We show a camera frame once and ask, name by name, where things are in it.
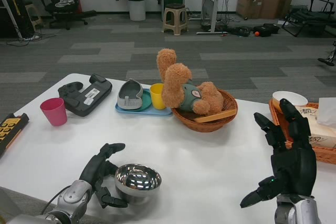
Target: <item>black game controller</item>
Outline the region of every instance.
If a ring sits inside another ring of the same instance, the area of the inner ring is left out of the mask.
[[[65,108],[78,116],[90,114],[112,91],[112,84],[102,76],[93,74],[89,81],[91,86],[83,92],[79,92],[83,83],[78,81],[58,89],[59,97],[65,102]]]

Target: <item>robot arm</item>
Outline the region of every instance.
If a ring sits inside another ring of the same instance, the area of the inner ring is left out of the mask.
[[[102,208],[127,207],[125,201],[111,197],[108,189],[101,187],[103,178],[114,175],[118,169],[106,159],[124,148],[124,144],[105,144],[99,154],[93,156],[86,165],[79,180],[74,181],[69,188],[59,194],[57,206],[51,212],[36,217],[19,215],[9,224],[78,224],[87,210],[93,193],[96,193]]]
[[[292,149],[286,149],[281,127],[259,113],[255,120],[266,132],[266,139],[273,147],[271,164],[273,176],[259,183],[257,190],[248,194],[240,203],[242,208],[277,196],[276,224],[318,224],[317,204],[311,192],[316,179],[316,156],[309,143],[308,120],[286,99],[280,107],[289,122]]]

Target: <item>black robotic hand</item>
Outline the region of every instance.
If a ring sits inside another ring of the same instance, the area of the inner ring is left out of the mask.
[[[104,177],[114,176],[118,169],[116,165],[106,159],[123,149],[125,149],[125,144],[105,144],[99,154],[91,158],[80,175],[80,180],[84,180],[92,186],[102,208],[107,206],[125,208],[128,206],[124,200],[111,197],[107,187],[101,187]]]
[[[279,194],[311,196],[317,168],[315,152],[309,143],[308,119],[302,117],[286,99],[281,99],[280,107],[289,122],[292,148],[286,149],[286,139],[279,125],[275,126],[259,113],[254,114],[256,122],[266,132],[268,144],[274,148],[271,156],[274,176],[261,181],[258,189],[241,201],[242,208],[273,199]]]

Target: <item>black bag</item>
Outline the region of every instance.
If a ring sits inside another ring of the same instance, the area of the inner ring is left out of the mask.
[[[266,23],[266,24],[263,24],[264,27],[268,27],[271,29],[271,32],[272,34],[277,34],[280,27],[278,27],[276,24],[269,24],[269,23]]]
[[[253,28],[253,33],[255,33],[256,31],[258,31],[260,33],[260,37],[269,37],[272,35],[272,30],[268,27],[264,27],[264,26],[255,26]]]

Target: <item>green shirt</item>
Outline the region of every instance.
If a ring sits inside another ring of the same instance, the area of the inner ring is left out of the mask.
[[[201,99],[201,92],[199,89],[193,85],[192,81],[189,80],[186,84],[182,85],[184,91],[184,100],[180,105],[180,109],[183,111],[193,111],[194,102]]]

